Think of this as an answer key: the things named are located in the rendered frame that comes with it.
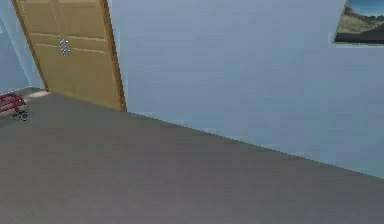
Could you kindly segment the red slatted wagon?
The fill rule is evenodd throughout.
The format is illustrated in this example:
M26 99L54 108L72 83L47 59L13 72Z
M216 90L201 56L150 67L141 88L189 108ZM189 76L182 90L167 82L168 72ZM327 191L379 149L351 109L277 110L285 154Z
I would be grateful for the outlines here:
M18 117L22 121L30 118L28 106L21 95L8 93L0 95L0 119Z

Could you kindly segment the light wooden room door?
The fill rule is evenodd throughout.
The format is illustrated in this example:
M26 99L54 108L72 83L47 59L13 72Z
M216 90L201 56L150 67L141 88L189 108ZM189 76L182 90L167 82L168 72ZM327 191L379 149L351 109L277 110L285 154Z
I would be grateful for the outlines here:
M46 91L127 110L108 0L11 2Z

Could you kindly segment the framed landscape picture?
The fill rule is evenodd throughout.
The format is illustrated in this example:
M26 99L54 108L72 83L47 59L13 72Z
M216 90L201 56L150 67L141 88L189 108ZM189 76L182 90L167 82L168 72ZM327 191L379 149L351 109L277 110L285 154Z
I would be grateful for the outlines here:
M333 42L384 45L384 0L346 0Z

